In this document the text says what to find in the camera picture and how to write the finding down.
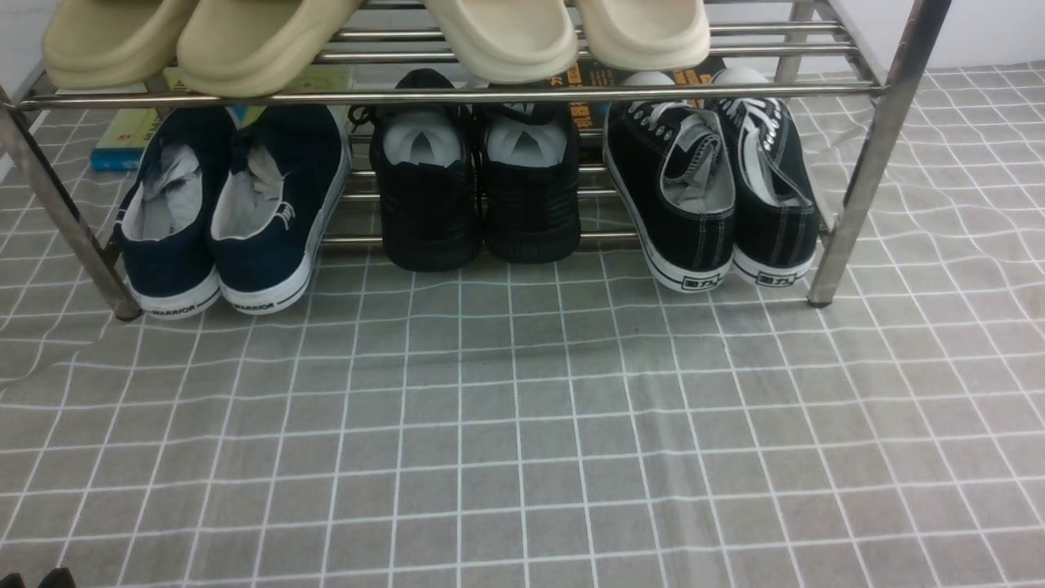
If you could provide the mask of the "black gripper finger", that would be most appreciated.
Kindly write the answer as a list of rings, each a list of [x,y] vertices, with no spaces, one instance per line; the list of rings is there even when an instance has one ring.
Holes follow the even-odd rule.
[[[0,580],[0,588],[25,588],[23,577],[19,573],[8,573]]]

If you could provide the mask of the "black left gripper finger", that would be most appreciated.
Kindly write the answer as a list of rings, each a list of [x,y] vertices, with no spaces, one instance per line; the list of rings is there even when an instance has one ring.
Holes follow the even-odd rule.
[[[38,588],[78,588],[78,585],[67,567],[56,567],[42,577]]]

